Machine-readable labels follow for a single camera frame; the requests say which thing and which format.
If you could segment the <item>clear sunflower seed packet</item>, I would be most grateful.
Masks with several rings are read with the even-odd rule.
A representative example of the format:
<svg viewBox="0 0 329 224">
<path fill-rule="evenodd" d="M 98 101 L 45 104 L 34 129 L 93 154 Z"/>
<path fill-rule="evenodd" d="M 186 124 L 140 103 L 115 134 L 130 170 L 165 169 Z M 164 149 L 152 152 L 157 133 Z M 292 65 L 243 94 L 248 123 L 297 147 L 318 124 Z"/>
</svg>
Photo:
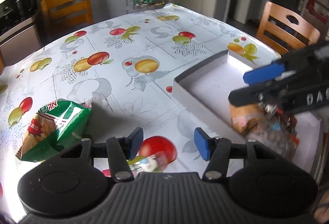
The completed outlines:
<svg viewBox="0 0 329 224">
<path fill-rule="evenodd" d="M 278 120 L 261 120 L 247 137 L 259 141 L 288 160 L 293 159 L 298 147 L 293 143 L 285 126 Z"/>
</svg>

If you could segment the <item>white cardboard box tray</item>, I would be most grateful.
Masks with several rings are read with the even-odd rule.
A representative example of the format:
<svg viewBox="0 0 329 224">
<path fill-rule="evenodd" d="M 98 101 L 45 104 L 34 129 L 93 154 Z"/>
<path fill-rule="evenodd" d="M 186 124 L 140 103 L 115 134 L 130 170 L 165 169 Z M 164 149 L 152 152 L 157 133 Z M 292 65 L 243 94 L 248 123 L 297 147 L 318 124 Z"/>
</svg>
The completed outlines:
<svg viewBox="0 0 329 224">
<path fill-rule="evenodd" d="M 229 102 L 229 94 L 246 86 L 243 75 L 254 67 L 238 54 L 222 51 L 176 76 L 173 97 L 217 135 L 233 143 L 244 143 L 240 130 L 264 114 L 258 104 L 233 106 Z M 292 162 L 316 175 L 321 164 L 323 121 L 311 112 L 294 117 L 299 143 Z"/>
</svg>

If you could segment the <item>grey cabinet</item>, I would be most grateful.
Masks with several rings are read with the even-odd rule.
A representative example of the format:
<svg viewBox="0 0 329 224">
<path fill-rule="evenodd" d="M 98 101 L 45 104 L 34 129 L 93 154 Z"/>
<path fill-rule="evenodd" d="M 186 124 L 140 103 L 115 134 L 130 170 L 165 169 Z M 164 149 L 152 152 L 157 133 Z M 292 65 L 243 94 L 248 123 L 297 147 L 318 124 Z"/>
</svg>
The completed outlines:
<svg viewBox="0 0 329 224">
<path fill-rule="evenodd" d="M 4 66 L 14 65 L 42 48 L 33 17 L 1 35 L 1 58 Z"/>
</svg>

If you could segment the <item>green shrimp chips bag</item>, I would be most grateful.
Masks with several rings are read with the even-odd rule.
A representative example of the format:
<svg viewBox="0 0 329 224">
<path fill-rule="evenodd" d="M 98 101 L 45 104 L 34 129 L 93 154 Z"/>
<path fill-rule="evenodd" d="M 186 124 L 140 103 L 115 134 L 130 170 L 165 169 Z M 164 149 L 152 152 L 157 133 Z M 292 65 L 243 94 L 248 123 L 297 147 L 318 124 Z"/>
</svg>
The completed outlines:
<svg viewBox="0 0 329 224">
<path fill-rule="evenodd" d="M 40 162 L 82 139 L 92 112 L 91 103 L 59 99 L 41 107 L 30 121 L 16 158 Z"/>
</svg>

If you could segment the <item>pink clear lollipop packet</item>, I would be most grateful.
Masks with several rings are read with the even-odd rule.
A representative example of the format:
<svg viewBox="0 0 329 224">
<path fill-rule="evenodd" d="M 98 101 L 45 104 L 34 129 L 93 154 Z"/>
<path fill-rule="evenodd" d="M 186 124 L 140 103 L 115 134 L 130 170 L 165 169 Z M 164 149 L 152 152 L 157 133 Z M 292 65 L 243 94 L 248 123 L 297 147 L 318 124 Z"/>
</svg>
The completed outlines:
<svg viewBox="0 0 329 224">
<path fill-rule="evenodd" d="M 128 165 L 135 176 L 142 172 L 157 173 L 163 171 L 167 165 L 167 159 L 162 156 L 151 155 L 148 157 L 137 156 L 128 161 Z"/>
</svg>

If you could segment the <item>fruit-pattern tablecloth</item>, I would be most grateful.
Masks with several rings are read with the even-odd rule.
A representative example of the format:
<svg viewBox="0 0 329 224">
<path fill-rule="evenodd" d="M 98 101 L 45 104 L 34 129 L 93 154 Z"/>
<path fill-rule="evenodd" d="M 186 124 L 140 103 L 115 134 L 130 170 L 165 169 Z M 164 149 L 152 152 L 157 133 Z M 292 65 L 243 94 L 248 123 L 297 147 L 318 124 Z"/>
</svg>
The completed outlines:
<svg viewBox="0 0 329 224">
<path fill-rule="evenodd" d="M 203 173 L 194 143 L 200 125 L 173 98 L 174 78 L 224 50 L 250 65 L 278 54 L 227 23 L 178 5 L 131 13 L 82 28 L 36 51 L 1 74 L 1 212 L 24 216 L 17 185 L 34 163 L 16 157 L 37 111 L 58 99 L 91 103 L 86 133 L 96 142 L 128 135 L 161 136 L 176 147 L 170 172 Z"/>
</svg>

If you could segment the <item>black coffee machine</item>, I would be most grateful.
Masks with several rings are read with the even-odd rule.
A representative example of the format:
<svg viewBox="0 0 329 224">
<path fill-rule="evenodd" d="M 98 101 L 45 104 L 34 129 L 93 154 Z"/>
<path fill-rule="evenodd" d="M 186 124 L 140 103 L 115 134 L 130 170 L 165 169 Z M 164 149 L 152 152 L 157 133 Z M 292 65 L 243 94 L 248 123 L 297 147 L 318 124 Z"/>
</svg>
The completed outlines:
<svg viewBox="0 0 329 224">
<path fill-rule="evenodd" d="M 38 12 L 37 0 L 1 0 L 1 35 Z"/>
</svg>

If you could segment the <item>wooden chair at right side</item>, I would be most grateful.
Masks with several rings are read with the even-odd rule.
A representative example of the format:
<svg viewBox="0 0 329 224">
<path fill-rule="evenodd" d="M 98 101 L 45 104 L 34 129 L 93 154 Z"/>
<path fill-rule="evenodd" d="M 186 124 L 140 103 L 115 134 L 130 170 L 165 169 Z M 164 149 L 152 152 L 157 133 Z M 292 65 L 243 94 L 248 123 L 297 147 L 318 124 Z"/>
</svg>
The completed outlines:
<svg viewBox="0 0 329 224">
<path fill-rule="evenodd" d="M 256 38 L 284 55 L 317 43 L 320 32 L 296 12 L 268 1 Z"/>
</svg>

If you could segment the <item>orange square snack packet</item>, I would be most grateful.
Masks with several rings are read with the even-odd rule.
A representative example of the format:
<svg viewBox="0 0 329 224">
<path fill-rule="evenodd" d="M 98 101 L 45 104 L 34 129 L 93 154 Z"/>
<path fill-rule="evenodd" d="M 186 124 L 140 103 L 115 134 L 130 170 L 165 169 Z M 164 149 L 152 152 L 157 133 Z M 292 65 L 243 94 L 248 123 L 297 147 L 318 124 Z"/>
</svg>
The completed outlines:
<svg viewBox="0 0 329 224">
<path fill-rule="evenodd" d="M 284 122 L 285 128 L 288 131 L 293 143 L 298 146 L 299 139 L 297 138 L 297 132 L 295 131 L 297 125 L 297 119 L 294 115 L 283 115 L 282 120 Z"/>
</svg>

